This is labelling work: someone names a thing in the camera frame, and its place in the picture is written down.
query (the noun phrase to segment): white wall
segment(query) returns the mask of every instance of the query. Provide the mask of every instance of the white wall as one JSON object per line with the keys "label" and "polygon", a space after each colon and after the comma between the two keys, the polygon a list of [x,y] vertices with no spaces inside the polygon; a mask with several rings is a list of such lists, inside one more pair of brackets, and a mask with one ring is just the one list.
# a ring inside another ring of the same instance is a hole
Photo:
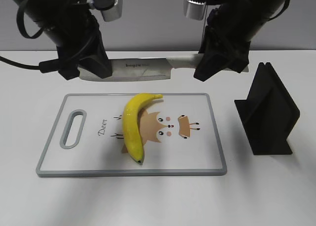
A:
{"label": "white wall", "polygon": [[[0,0],[0,50],[55,50],[46,35],[26,40],[15,23],[17,5]],[[316,49],[316,3],[292,0],[290,8],[255,37],[252,49]],[[124,0],[120,20],[105,24],[94,12],[107,50],[197,50],[203,22],[183,15],[183,0]],[[37,27],[26,17],[27,28]]]}

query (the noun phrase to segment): yellow banana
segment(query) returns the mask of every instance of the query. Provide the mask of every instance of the yellow banana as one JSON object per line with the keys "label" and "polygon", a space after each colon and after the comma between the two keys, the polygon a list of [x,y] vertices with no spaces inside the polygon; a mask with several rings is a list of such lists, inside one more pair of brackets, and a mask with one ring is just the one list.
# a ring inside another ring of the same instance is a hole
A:
{"label": "yellow banana", "polygon": [[144,148],[138,128],[138,112],[161,94],[140,93],[135,95],[125,106],[123,113],[124,142],[129,155],[137,163],[144,161]]}

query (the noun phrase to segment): table surface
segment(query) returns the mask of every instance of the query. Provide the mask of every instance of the table surface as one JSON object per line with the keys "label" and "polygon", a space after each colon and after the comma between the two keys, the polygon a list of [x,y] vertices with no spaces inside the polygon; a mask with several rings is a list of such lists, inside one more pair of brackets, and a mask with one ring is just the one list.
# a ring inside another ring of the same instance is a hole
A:
{"label": "table surface", "polygon": [[[109,52],[110,58],[185,52]],[[37,64],[52,51],[0,51]],[[245,99],[259,62],[271,62],[301,111],[291,156],[254,156],[235,99]],[[249,73],[224,71],[202,83],[192,69],[171,80],[65,81],[0,63],[0,225],[313,226],[316,221],[316,51],[252,51]],[[39,178],[36,164],[68,93],[206,92],[228,173],[212,177]]]}

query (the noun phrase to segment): cartoon deer face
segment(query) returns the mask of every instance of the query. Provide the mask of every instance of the cartoon deer face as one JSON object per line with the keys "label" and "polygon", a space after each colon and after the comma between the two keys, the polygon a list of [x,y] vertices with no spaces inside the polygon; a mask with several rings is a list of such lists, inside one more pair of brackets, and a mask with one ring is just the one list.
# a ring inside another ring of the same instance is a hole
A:
{"label": "cartoon deer face", "polygon": [[[173,128],[173,125],[164,125],[162,122],[164,121],[162,118],[158,118],[158,114],[160,112],[148,113],[147,110],[143,109],[139,113],[138,122],[139,122],[139,133],[142,137],[142,143],[145,145],[148,141],[161,143],[161,141],[157,138],[157,135],[164,135],[164,128]],[[165,118],[166,121],[171,121],[170,117]],[[191,128],[191,125],[199,125],[199,123],[191,123],[189,122],[189,117],[185,115],[181,115],[178,118],[179,122],[179,135],[187,139],[191,136],[191,130],[200,130],[200,128]],[[167,136],[171,136],[171,131],[166,132]],[[123,139],[123,135],[116,134],[115,137],[117,139]],[[122,149],[122,153],[127,153],[127,149],[124,146]]]}
{"label": "cartoon deer face", "polygon": [[152,142],[160,143],[161,141],[157,138],[157,132],[160,131],[163,128],[166,128],[168,126],[163,125],[160,121],[162,121],[161,118],[157,118],[157,115],[160,112],[153,112],[148,114],[146,110],[142,110],[142,113],[140,115],[140,123],[139,123],[139,133],[143,140],[143,145],[150,140]]}

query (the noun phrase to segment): cutting board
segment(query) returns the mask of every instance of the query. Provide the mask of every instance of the cutting board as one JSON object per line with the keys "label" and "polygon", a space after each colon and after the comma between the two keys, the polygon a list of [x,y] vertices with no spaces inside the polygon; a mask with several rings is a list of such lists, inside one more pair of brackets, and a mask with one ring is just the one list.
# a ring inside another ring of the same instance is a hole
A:
{"label": "cutting board", "polygon": [[[204,93],[165,93],[163,99],[145,107],[139,114],[145,159],[143,165],[134,162],[124,147],[121,119],[125,105],[134,95],[66,95],[37,174],[95,177],[227,172],[211,101]],[[73,119],[78,116],[80,121],[75,126]]]}

